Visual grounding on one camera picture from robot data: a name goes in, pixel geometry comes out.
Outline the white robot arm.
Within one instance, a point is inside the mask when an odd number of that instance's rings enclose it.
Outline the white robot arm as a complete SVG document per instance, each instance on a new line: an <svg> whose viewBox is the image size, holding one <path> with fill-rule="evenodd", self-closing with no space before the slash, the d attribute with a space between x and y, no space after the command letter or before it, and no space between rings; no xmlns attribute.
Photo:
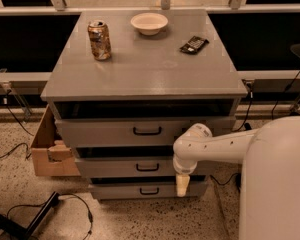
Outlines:
<svg viewBox="0 0 300 240"><path fill-rule="evenodd" d="M242 165L239 240L300 240L300 116L217 137L197 123L173 151L179 197L199 161Z"/></svg>

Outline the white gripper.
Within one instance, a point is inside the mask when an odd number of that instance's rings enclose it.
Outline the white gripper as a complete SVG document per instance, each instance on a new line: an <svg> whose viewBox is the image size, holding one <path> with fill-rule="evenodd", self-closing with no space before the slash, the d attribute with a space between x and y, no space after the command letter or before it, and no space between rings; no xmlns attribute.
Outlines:
<svg viewBox="0 0 300 240"><path fill-rule="evenodd" d="M190 182L189 174L192 174L197 167L197 162L192 160L184 160L177 156L173 157L173 166L176 175L176 191L178 197L184 197Z"/></svg>

